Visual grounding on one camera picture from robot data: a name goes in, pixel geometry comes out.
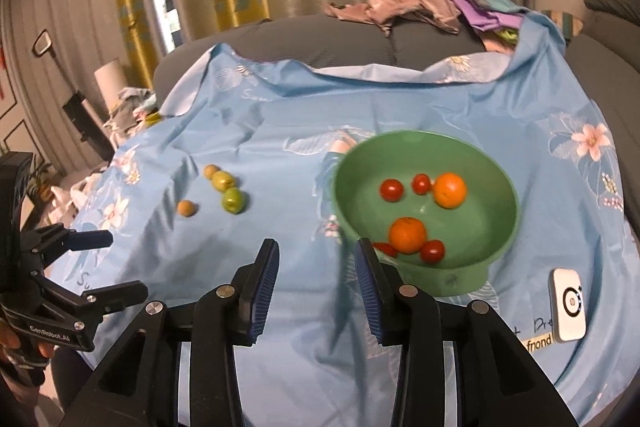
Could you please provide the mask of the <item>person's left forearm sleeve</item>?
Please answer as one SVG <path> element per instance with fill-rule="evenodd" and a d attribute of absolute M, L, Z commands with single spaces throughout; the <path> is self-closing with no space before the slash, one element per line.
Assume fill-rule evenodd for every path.
<path fill-rule="evenodd" d="M 37 387 L 20 383 L 15 367 L 1 355 L 1 425 L 50 426 Z"/>

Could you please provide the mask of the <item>person's left hand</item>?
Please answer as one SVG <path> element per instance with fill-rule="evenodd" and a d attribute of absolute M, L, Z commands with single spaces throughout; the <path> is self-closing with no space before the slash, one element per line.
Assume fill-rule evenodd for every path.
<path fill-rule="evenodd" d="M 0 320 L 0 343 L 3 348 L 18 350 L 21 349 L 21 339 L 17 333 L 11 329 L 10 325 L 3 319 Z M 43 358 L 50 359 L 54 355 L 55 345 L 51 343 L 39 343 L 38 350 Z"/>

